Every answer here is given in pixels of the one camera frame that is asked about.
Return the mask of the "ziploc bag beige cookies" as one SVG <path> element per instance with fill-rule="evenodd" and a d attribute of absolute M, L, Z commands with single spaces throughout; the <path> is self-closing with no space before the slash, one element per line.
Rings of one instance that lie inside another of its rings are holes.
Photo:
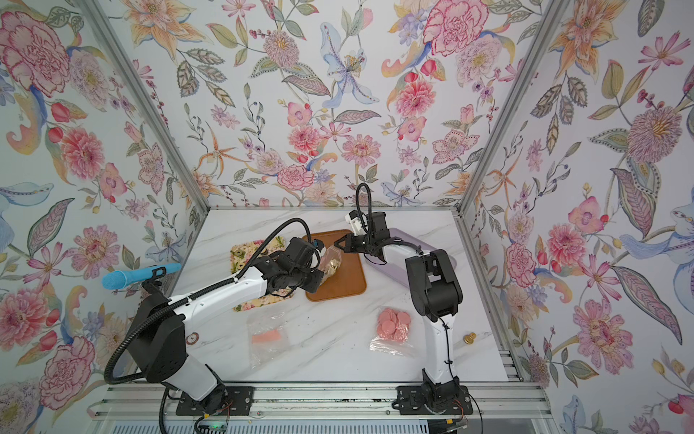
<path fill-rule="evenodd" d="M 338 248 L 331 246 L 325 250 L 321 256 L 318 269 L 323 272 L 321 285 L 325 284 L 329 278 L 332 278 L 339 271 L 343 262 L 343 252 Z"/>

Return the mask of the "ziploc bag round cookies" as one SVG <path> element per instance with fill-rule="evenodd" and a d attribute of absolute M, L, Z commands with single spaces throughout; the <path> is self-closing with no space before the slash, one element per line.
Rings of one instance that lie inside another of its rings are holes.
<path fill-rule="evenodd" d="M 289 349 L 285 313 L 256 313 L 249 318 L 249 361 L 253 370 L 275 360 Z"/>

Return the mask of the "ziploc bag pink cookies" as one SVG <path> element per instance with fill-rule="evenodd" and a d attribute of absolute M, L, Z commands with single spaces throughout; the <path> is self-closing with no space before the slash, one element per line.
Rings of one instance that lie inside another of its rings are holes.
<path fill-rule="evenodd" d="M 391 356 L 414 357 L 415 348 L 410 343 L 412 318 L 407 311 L 384 307 L 379 312 L 375 336 L 370 340 L 372 352 Z"/>

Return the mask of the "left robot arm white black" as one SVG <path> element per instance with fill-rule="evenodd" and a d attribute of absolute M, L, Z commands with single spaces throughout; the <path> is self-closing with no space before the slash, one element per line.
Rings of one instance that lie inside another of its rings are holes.
<path fill-rule="evenodd" d="M 180 298 L 152 293 L 104 369 L 108 384 L 144 379 L 172 386 L 197 408 L 215 413 L 231 402 L 218 374 L 191 355 L 193 338 L 238 305 L 281 289 L 314 293 L 324 278 L 318 268 L 325 244 L 293 238 L 283 251 L 252 257 L 238 273 Z"/>

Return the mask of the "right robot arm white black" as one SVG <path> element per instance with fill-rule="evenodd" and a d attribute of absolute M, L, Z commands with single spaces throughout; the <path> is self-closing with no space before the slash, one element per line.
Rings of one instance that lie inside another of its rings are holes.
<path fill-rule="evenodd" d="M 427 355 L 415 399 L 433 412 L 442 412 L 444 405 L 464 398 L 451 338 L 464 295 L 451 258 L 444 250 L 389 229 L 386 213 L 354 210 L 346 222 L 351 232 L 334 246 L 344 253 L 378 260 L 387 275 L 410 290 L 413 307 L 424 322 Z"/>

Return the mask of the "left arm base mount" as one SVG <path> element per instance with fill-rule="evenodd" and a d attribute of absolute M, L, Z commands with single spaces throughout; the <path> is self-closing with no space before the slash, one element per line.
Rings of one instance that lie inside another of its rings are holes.
<path fill-rule="evenodd" d="M 194 400 L 183 393 L 176 407 L 176 416 L 249 416 L 254 401 L 255 388 L 252 386 L 218 385 L 201 400 Z"/>

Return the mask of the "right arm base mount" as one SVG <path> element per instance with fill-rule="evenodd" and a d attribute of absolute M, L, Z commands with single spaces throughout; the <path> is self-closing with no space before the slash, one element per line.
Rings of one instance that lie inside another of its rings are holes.
<path fill-rule="evenodd" d="M 396 392 L 391 408 L 400 415 L 468 416 L 475 412 L 468 389 L 457 378 L 447 383 L 401 385 Z"/>

